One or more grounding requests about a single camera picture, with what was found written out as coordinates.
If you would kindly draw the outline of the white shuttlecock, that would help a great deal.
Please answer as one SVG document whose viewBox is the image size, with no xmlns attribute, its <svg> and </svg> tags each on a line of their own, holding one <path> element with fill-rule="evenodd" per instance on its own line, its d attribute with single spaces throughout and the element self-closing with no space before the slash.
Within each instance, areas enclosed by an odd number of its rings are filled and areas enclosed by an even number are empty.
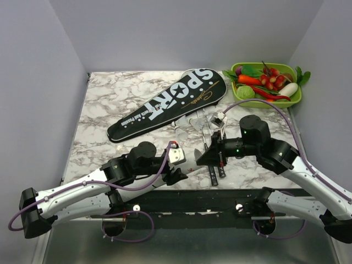
<svg viewBox="0 0 352 264">
<path fill-rule="evenodd" d="M 204 126 L 204 121 L 200 118 L 190 118 L 189 124 L 197 131 L 201 131 Z"/>
<path fill-rule="evenodd" d="M 175 135 L 176 137 L 180 140 L 180 141 L 185 141 L 187 138 L 188 138 L 188 134 L 187 132 L 185 132 L 183 129 L 181 129 L 178 125 L 176 125 L 175 122 L 172 122 L 171 123 L 173 129 L 174 129 L 174 132 L 175 132 Z"/>
</svg>

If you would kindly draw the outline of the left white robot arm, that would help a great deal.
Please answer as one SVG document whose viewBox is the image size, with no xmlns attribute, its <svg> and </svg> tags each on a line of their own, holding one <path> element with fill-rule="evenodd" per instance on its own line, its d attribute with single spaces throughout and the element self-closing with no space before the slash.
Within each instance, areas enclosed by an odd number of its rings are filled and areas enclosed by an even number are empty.
<svg viewBox="0 0 352 264">
<path fill-rule="evenodd" d="M 185 153 L 175 141 L 161 156 L 156 155 L 154 144 L 141 142 L 129 153 L 68 184 L 43 191 L 25 189 L 19 203 L 20 229 L 25 238 L 32 239 L 71 219 L 116 217 L 123 203 L 186 179 L 194 165 L 194 155 Z"/>
</svg>

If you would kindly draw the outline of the white shuttlecock tube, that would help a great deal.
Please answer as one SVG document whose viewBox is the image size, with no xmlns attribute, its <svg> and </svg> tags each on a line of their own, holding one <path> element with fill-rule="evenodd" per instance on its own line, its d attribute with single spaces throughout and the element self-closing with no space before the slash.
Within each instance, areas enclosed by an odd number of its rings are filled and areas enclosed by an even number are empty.
<svg viewBox="0 0 352 264">
<path fill-rule="evenodd" d="M 186 161 L 185 161 L 184 163 L 179 164 L 179 165 L 177 165 L 177 166 L 173 166 L 172 169 L 173 169 L 173 168 L 175 168 L 175 169 L 176 169 L 176 168 L 181 168 L 182 171 L 183 171 L 184 173 L 186 173 L 187 176 L 188 176 L 189 173 L 192 173 L 192 172 L 194 172 L 194 171 L 196 171 L 196 170 L 198 170 L 198 169 L 201 168 L 201 166 L 198 166 L 198 165 L 196 164 L 196 159 L 199 158 L 201 155 L 202 155 L 202 152 L 201 152 L 200 150 L 194 149 L 193 152 L 189 152 L 189 153 L 187 153 L 187 154 L 185 155 Z M 157 179 L 157 180 L 152 184 L 152 186 L 153 186 L 154 188 L 159 188 L 159 187 L 163 186 L 163 185 L 161 184 L 161 180 L 162 180 L 162 176 L 160 176 L 160 178 Z"/>
</svg>

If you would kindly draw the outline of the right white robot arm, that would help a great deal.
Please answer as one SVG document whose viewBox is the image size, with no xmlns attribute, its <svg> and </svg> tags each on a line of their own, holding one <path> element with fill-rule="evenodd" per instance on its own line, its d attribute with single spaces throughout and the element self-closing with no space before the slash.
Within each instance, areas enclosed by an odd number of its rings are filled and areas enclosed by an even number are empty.
<svg viewBox="0 0 352 264">
<path fill-rule="evenodd" d="M 210 147 L 198 158 L 199 166 L 224 167 L 229 157 L 254 156 L 263 168 L 307 191 L 313 200 L 263 187 L 239 215 L 264 217 L 274 213 L 295 216 L 324 229 L 334 239 L 351 243 L 351 192 L 319 173 L 289 143 L 272 138 L 268 124 L 256 115 L 239 122 L 241 137 L 228 139 L 215 132 Z"/>
</svg>

